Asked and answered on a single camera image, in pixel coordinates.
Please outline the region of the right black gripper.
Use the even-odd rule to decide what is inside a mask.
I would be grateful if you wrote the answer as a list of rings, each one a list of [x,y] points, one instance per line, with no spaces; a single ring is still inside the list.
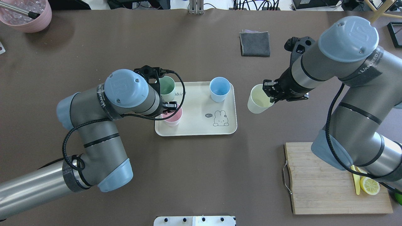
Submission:
[[[270,103],[277,103],[281,100],[298,101],[309,99],[310,89],[299,85],[293,78],[291,68],[287,68],[284,73],[276,80],[263,80],[263,90],[265,93],[277,93],[270,97]]]

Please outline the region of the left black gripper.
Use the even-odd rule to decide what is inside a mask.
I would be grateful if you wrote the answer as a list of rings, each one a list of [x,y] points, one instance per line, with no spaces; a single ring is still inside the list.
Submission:
[[[166,94],[160,95],[160,100],[161,100],[161,113],[160,113],[160,117],[162,118],[165,115],[172,115],[174,114],[177,109],[178,109],[178,105],[177,102],[170,102],[172,100],[172,96],[170,94]]]

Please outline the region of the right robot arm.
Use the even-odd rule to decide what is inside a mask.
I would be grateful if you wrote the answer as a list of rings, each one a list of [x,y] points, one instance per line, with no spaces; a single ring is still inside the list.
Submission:
[[[338,20],[316,42],[308,41],[280,78],[263,81],[270,102],[307,99],[337,77],[349,89],[333,99],[312,152],[339,170],[357,166],[367,176],[401,190],[401,143],[377,132],[388,113],[401,109],[401,59],[379,46],[376,28],[362,17]]]

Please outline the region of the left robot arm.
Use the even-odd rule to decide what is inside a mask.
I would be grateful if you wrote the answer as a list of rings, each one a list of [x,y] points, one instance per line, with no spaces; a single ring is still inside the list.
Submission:
[[[159,121],[161,114],[178,113],[182,105],[161,96],[166,73],[176,74],[147,65],[116,70],[97,87],[60,101],[57,117],[68,130],[63,157],[1,184],[1,221],[92,186],[109,192],[129,183],[132,166],[115,121]]]

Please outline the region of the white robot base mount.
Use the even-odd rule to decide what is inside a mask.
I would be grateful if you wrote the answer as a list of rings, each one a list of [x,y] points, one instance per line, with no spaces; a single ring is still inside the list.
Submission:
[[[233,216],[159,216],[154,226],[236,226]]]

